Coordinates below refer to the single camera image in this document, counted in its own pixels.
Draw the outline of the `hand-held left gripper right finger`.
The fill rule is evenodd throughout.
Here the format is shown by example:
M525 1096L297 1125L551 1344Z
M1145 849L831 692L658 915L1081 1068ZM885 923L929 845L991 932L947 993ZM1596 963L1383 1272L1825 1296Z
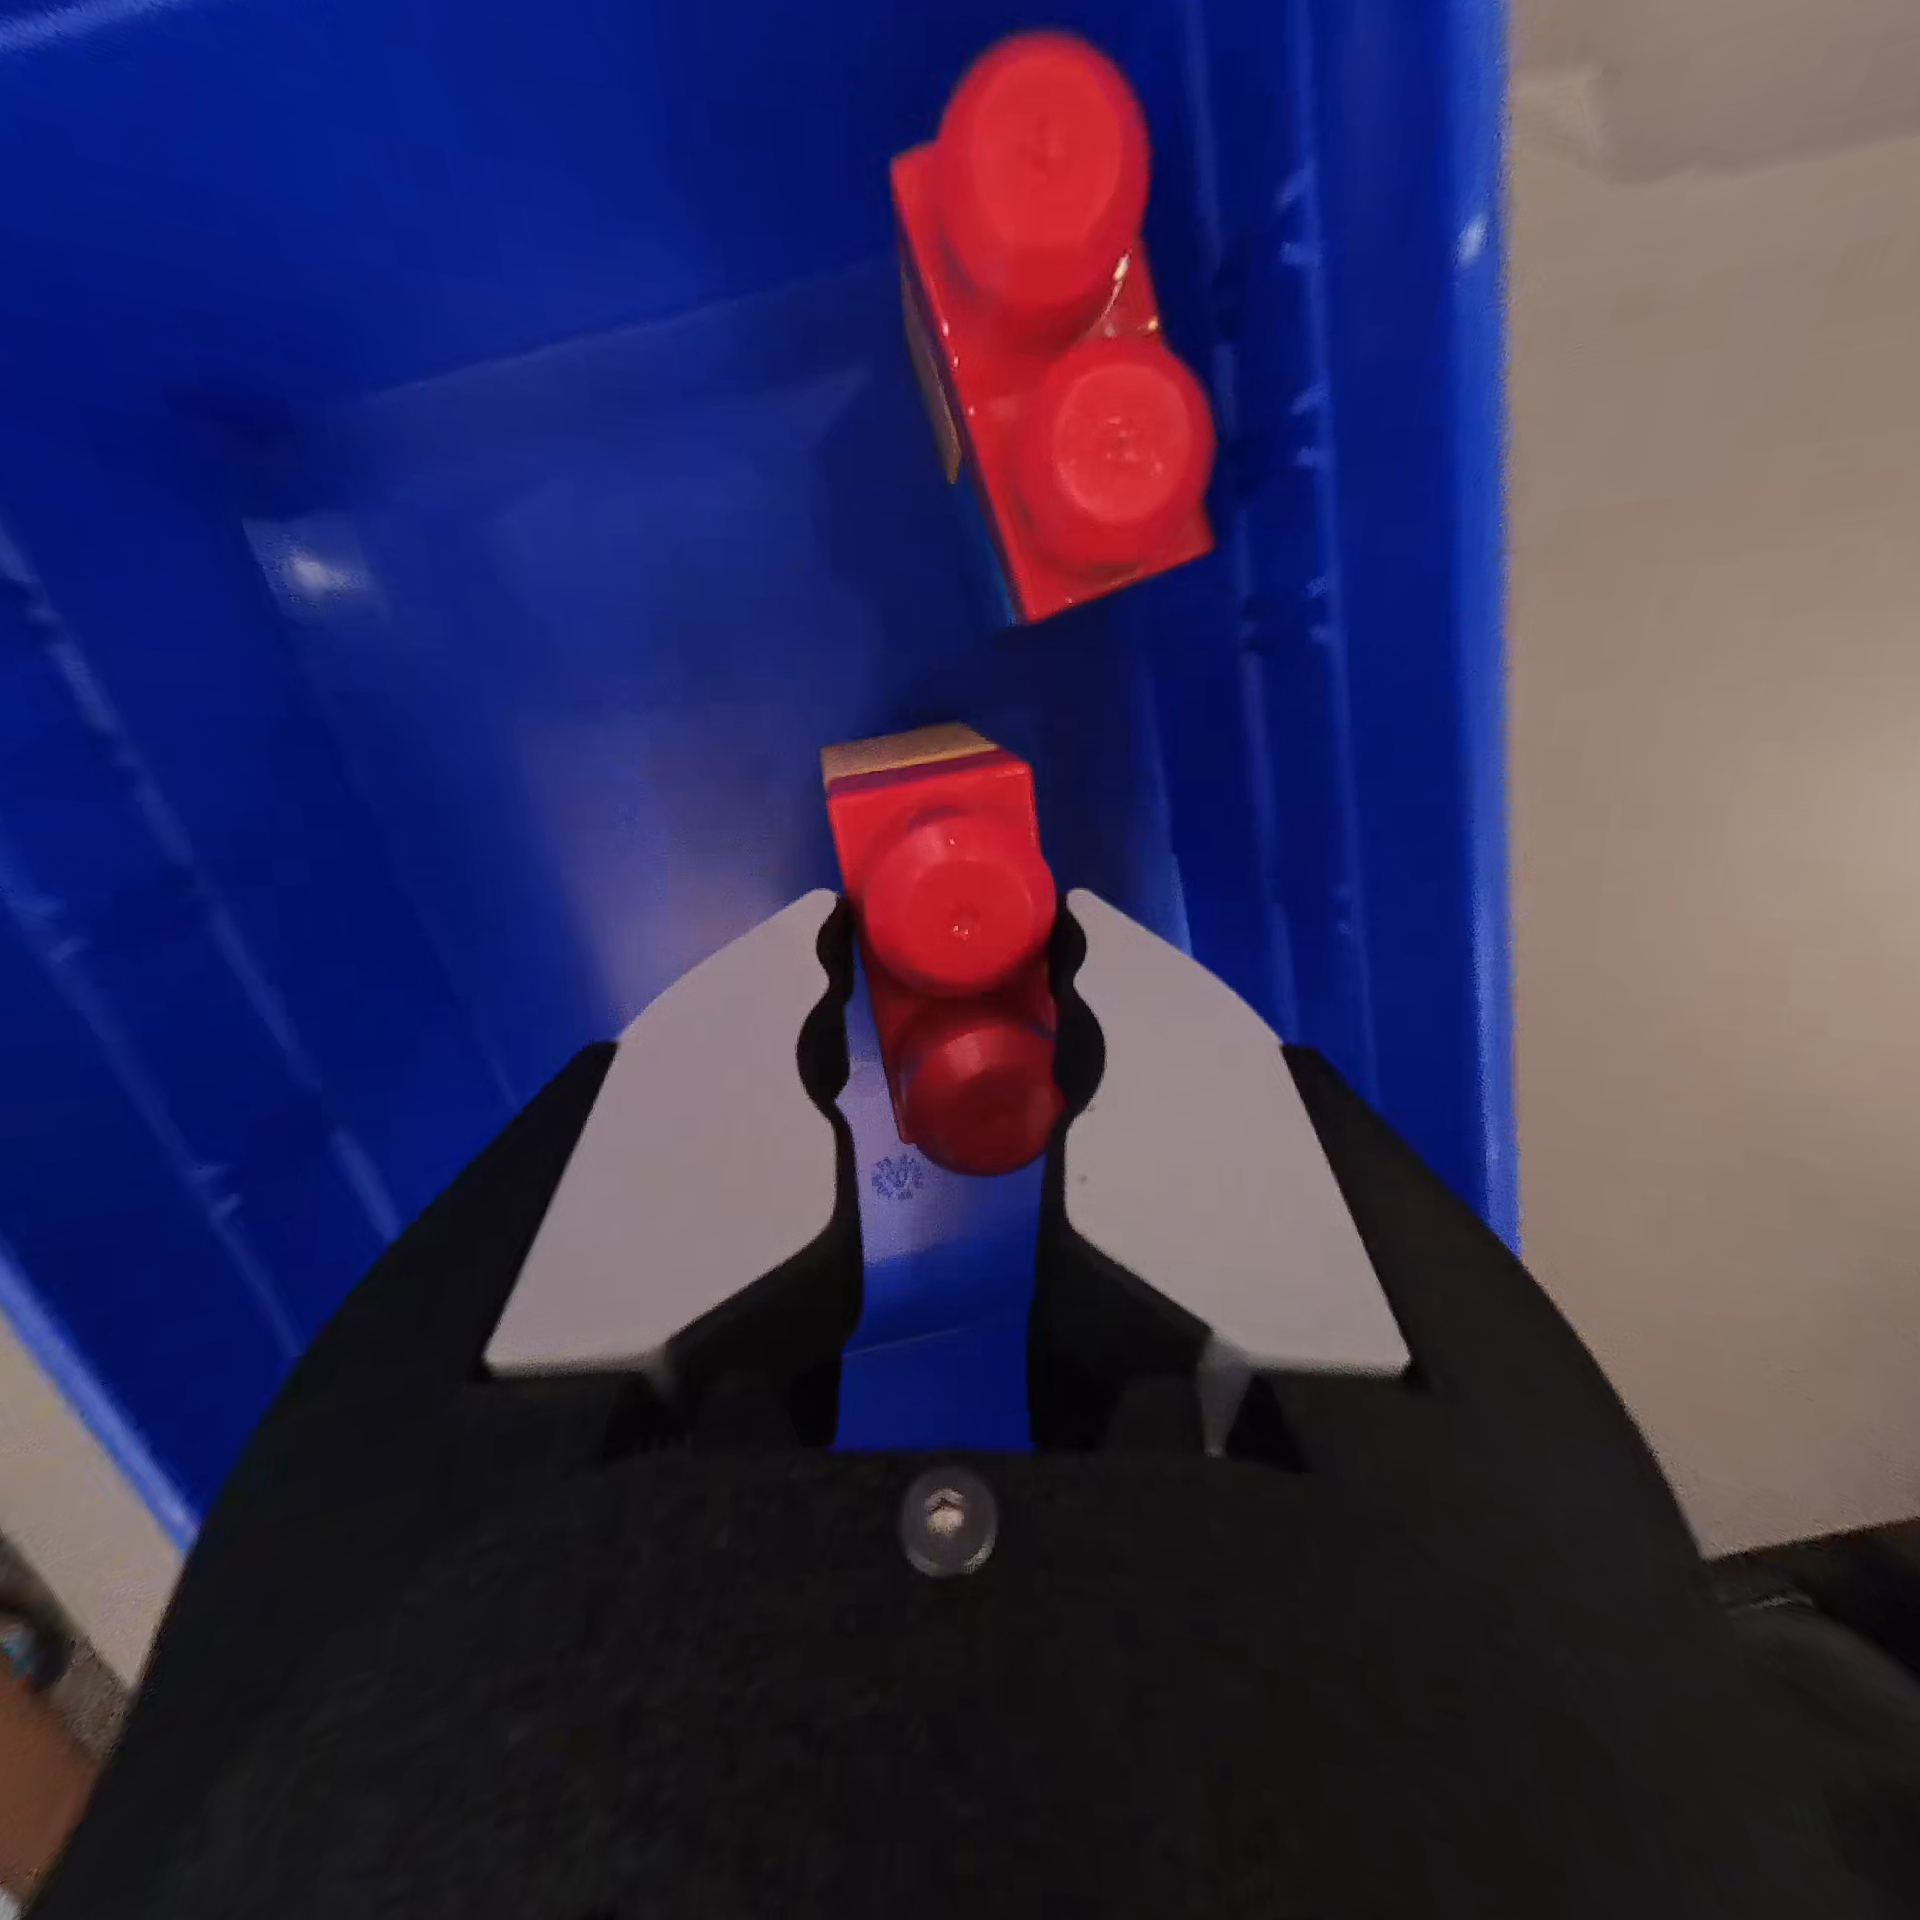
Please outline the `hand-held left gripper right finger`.
M1030 1434L1229 1453L1284 1379L1404 1384L1410 1351L1281 1036L1089 889L1050 949L1063 1115L1030 1291Z

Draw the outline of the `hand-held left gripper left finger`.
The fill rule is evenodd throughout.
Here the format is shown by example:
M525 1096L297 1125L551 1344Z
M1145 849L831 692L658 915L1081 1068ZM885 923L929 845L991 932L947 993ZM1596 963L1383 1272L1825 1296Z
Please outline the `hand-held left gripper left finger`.
M853 915L817 889L620 1036L485 1348L501 1380L623 1376L690 1427L739 1379L836 1434L863 1313Z

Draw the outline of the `red double toy block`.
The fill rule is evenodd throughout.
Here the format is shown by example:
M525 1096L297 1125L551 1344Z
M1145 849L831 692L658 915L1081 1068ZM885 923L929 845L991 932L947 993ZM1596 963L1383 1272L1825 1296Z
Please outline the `red double toy block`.
M892 161L906 345L1018 626L1213 545L1217 425L1162 322L1147 187L1139 96L1069 32L996 42Z
M963 1177L1015 1173L1063 1111L1033 770L963 725L831 743L821 763L897 1133Z

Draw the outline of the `blue plastic bin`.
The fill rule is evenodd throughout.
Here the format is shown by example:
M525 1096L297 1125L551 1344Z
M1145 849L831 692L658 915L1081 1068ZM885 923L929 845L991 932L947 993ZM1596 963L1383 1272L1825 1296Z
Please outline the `blue plastic bin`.
M1213 556L1009 629L889 161L1153 147ZM1521 1236L1506 4L4 4L4 1313L193 1543L377 1251L959 717Z

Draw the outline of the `grey desk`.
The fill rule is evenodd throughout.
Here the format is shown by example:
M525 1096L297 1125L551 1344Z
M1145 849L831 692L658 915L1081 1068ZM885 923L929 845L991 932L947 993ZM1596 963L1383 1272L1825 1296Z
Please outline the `grey desk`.
M1506 4L1521 1234L1708 1551L1915 1514L1915 4ZM4 1536L185 1548L4 1313Z

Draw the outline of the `person's dark sweatshirt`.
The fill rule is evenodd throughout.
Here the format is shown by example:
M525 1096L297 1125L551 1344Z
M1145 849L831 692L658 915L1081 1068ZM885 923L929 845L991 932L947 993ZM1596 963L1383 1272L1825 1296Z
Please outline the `person's dark sweatshirt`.
M1793 1728L1860 1915L1918 1915L1918 1522L1709 1562L1749 1669Z

